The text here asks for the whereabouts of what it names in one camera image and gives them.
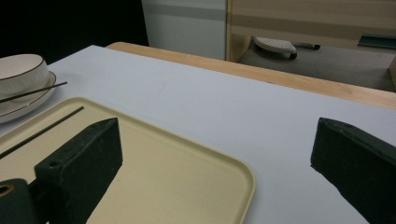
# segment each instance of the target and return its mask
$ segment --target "white plate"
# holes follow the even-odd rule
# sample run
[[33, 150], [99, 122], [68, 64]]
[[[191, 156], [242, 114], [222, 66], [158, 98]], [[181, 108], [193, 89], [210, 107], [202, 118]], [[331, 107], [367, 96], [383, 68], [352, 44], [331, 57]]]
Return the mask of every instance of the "white plate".
[[[49, 81], [47, 82], [45, 87], [52, 86], [56, 82], [56, 76], [52, 72], [49, 72]], [[51, 88], [46, 91], [41, 91], [35, 93], [36, 97], [32, 98], [29, 101], [24, 102], [4, 102], [0, 104], [0, 123], [4, 123], [10, 121], [12, 119], [19, 118], [34, 109], [38, 108], [44, 102], [46, 102], [52, 93], [54, 92], [55, 88]]]

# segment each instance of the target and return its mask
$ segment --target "table surface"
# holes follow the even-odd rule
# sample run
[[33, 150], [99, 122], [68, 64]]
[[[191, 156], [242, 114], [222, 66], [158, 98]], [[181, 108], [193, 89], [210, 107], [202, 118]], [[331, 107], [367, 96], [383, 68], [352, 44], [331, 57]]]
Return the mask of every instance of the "table surface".
[[365, 222], [310, 167], [319, 118], [396, 146], [390, 92], [126, 43], [90, 46], [49, 70], [68, 84], [2, 124], [0, 136], [65, 99], [88, 98], [245, 162], [257, 182], [246, 223]]

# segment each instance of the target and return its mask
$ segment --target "wooden table edge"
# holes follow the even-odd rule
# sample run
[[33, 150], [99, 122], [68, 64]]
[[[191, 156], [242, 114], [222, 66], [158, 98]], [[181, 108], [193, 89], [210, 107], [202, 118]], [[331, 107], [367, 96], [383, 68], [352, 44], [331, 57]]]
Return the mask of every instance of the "wooden table edge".
[[155, 49], [125, 42], [116, 42], [107, 46], [108, 49], [128, 52], [136, 55], [182, 63], [239, 77], [246, 77], [302, 91], [311, 91], [350, 101], [378, 105], [396, 109], [396, 93], [379, 91], [314, 77], [304, 77], [275, 70], [226, 62], [166, 49]]

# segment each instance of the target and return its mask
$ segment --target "chopstick on tray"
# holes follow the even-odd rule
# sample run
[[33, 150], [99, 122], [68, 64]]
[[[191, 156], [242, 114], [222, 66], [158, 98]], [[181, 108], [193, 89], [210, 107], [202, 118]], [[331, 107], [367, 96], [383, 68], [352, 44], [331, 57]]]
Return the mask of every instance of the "chopstick on tray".
[[38, 90], [35, 90], [35, 91], [28, 91], [28, 92], [25, 92], [25, 93], [14, 95], [14, 96], [8, 97], [6, 99], [0, 100], [0, 104], [4, 103], [4, 102], [7, 102], [7, 101], [11, 101], [11, 100], [15, 100], [15, 99], [21, 98], [23, 96], [34, 94], [34, 93], [37, 93], [37, 92], [40, 92], [40, 91], [46, 91], [46, 90], [49, 90], [49, 89], [52, 89], [52, 88], [55, 88], [55, 87], [59, 87], [59, 86], [62, 86], [64, 84], [67, 84], [67, 82], [61, 82], [61, 83], [58, 83], [58, 84], [55, 84], [55, 85], [52, 85], [52, 86], [48, 86], [48, 87], [45, 87], [45, 88], [41, 88], [41, 89], [38, 89]]
[[73, 115], [77, 114], [79, 111], [81, 111], [82, 109], [84, 109], [84, 106], [81, 106], [79, 108], [77, 108], [76, 110], [72, 111], [71, 113], [69, 113], [68, 115], [64, 116], [61, 119], [58, 119], [57, 121], [53, 122], [52, 124], [50, 124], [49, 126], [47, 126], [46, 128], [42, 129], [41, 131], [39, 131], [38, 133], [35, 133], [33, 135], [31, 135], [30, 137], [26, 138], [25, 140], [19, 142], [17, 145], [7, 149], [6, 151], [0, 153], [0, 160], [3, 159], [5, 156], [7, 156], [8, 154], [10, 154], [11, 152], [17, 150], [18, 148], [24, 146], [25, 144], [29, 143], [30, 141], [34, 140], [35, 138], [37, 138], [38, 136], [40, 136], [41, 134], [45, 133], [46, 131], [50, 130], [51, 128], [55, 127], [56, 125], [64, 122], [65, 120], [69, 119], [70, 117], [72, 117]]

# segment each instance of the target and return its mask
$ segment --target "black chopstick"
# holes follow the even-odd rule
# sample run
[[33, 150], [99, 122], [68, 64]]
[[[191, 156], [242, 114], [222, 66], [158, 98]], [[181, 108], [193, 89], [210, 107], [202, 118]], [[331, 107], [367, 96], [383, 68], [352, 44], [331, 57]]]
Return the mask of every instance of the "black chopstick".
[[28, 91], [28, 92], [25, 92], [25, 93], [14, 95], [14, 96], [8, 97], [6, 99], [0, 100], [0, 104], [4, 103], [4, 102], [7, 102], [7, 101], [11, 101], [11, 100], [15, 100], [15, 99], [21, 98], [23, 96], [34, 94], [34, 93], [37, 93], [37, 92], [40, 92], [40, 91], [46, 91], [46, 90], [49, 90], [49, 89], [52, 89], [52, 88], [55, 88], [55, 87], [59, 87], [59, 86], [62, 86], [64, 84], [67, 84], [67, 82], [62, 82], [62, 83], [58, 83], [58, 84], [55, 84], [53, 86], [48, 86], [48, 87], [45, 87], [45, 88], [41, 88], [41, 89], [38, 89], [38, 90], [35, 90], [35, 91]]
[[9, 149], [7, 149], [6, 151], [0, 153], [0, 160], [3, 159], [6, 155], [10, 154], [11, 152], [17, 150], [18, 148], [24, 146], [25, 144], [27, 144], [28, 142], [32, 141], [33, 139], [37, 138], [39, 135], [41, 135], [42, 133], [45, 133], [46, 131], [48, 131], [49, 129], [55, 127], [56, 125], [62, 123], [63, 121], [65, 121], [66, 119], [72, 117], [73, 115], [77, 114], [79, 111], [81, 111], [82, 109], [84, 109], [84, 106], [79, 107], [78, 109], [74, 110], [73, 112], [71, 112], [70, 114], [64, 116], [61, 119], [58, 119], [57, 121], [55, 121], [54, 123], [52, 123], [51, 125], [47, 126], [46, 128], [42, 129], [41, 131], [39, 131], [38, 133], [33, 134], [32, 136], [26, 138], [25, 140], [19, 142], [17, 145], [15, 145], [14, 147], [11, 147]]

